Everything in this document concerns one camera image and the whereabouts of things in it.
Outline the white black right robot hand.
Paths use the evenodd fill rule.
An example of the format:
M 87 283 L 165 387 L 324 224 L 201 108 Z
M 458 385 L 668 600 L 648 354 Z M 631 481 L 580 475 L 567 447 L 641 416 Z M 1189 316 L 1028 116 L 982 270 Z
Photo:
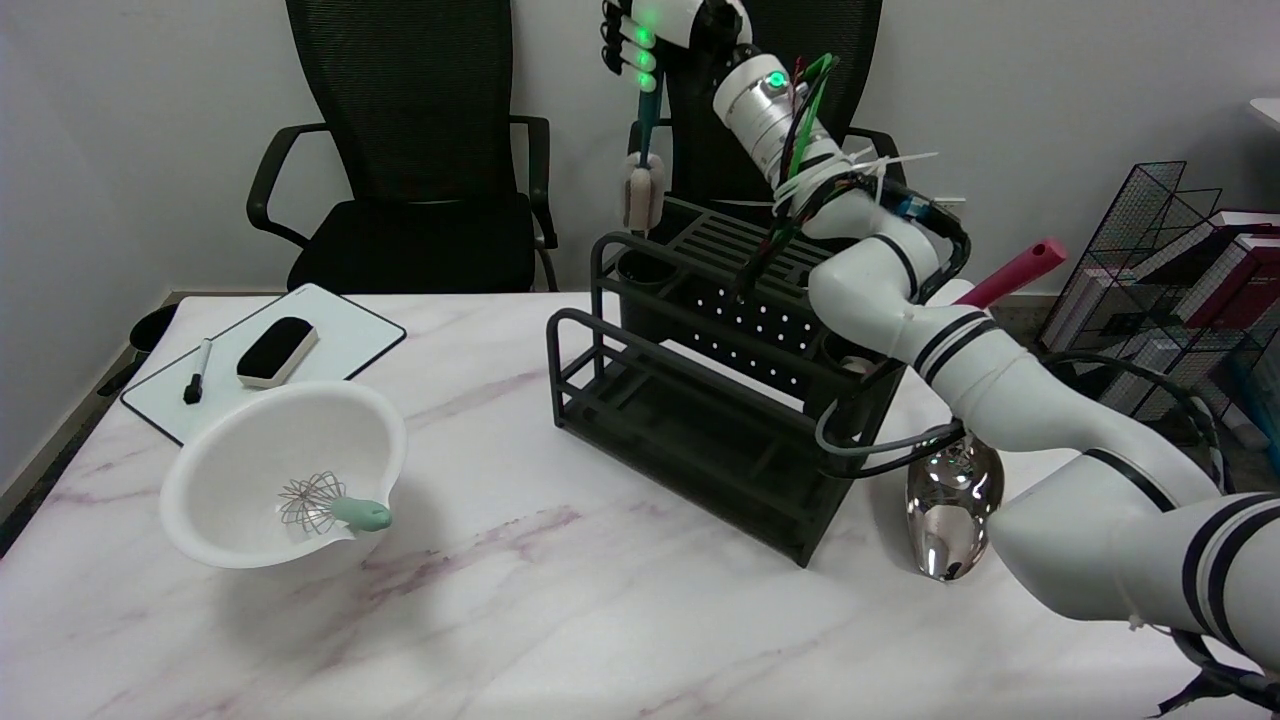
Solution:
M 602 14 L 605 68 L 644 94 L 666 76 L 713 67 L 754 42 L 740 1 L 603 1 Z

